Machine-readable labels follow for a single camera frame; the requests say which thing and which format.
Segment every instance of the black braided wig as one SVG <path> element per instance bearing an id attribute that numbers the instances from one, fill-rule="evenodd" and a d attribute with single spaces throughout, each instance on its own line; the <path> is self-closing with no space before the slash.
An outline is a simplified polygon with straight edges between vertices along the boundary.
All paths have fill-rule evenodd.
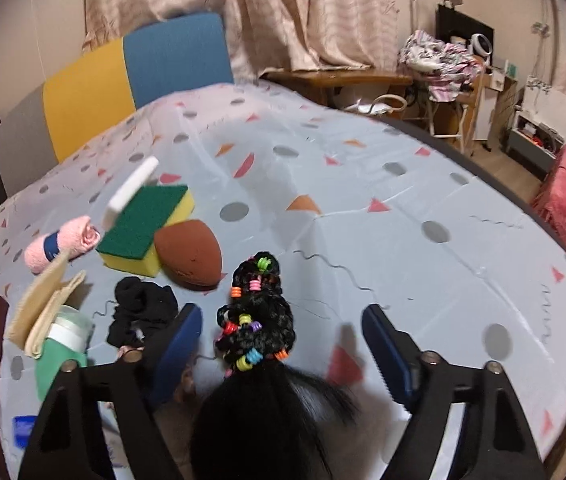
<path id="1" fill-rule="evenodd" d="M 305 480 L 314 456 L 332 477 L 313 404 L 343 422 L 355 408 L 343 389 L 282 363 L 297 336 L 279 272 L 272 254 L 255 254 L 234 271 L 232 301 L 218 309 L 215 345 L 229 368 L 194 423 L 197 480 Z"/>

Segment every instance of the pink towel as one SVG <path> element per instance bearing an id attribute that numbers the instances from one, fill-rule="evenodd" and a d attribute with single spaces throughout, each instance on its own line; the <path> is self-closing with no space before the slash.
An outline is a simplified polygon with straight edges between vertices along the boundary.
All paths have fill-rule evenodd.
<path id="1" fill-rule="evenodd" d="M 52 234 L 42 235 L 33 241 L 23 253 L 25 264 L 34 274 L 39 274 L 60 251 L 70 249 L 70 260 L 87 253 L 101 235 L 90 224 L 89 216 L 79 216 L 63 225 Z"/>

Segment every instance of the brown makeup sponge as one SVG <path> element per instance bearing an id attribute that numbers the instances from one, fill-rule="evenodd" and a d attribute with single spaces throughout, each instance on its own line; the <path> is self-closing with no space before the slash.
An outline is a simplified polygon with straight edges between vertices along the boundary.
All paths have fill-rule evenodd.
<path id="1" fill-rule="evenodd" d="M 217 237 L 201 220 L 186 220 L 154 233 L 154 246 L 173 276 L 196 286 L 214 286 L 221 280 L 221 248 Z"/>

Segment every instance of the wooden desk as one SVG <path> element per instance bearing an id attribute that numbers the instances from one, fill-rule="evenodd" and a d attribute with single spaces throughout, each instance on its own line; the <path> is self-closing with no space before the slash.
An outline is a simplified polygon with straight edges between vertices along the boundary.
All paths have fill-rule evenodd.
<path id="1" fill-rule="evenodd" d="M 344 86 L 378 83 L 392 87 L 407 87 L 412 84 L 409 75 L 384 72 L 370 68 L 367 70 L 312 70 L 269 72 L 263 76 L 268 81 L 282 84 L 299 92 L 303 97 L 323 106 L 334 106 L 334 90 Z"/>

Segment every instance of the green scouring pad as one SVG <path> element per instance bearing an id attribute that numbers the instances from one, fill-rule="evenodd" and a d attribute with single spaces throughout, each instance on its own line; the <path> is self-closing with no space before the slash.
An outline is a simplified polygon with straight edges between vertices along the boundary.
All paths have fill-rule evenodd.
<path id="1" fill-rule="evenodd" d="M 161 268 L 154 233 L 183 222 L 194 209 L 187 186 L 145 186 L 138 190 L 96 248 L 111 269 L 154 278 Z"/>

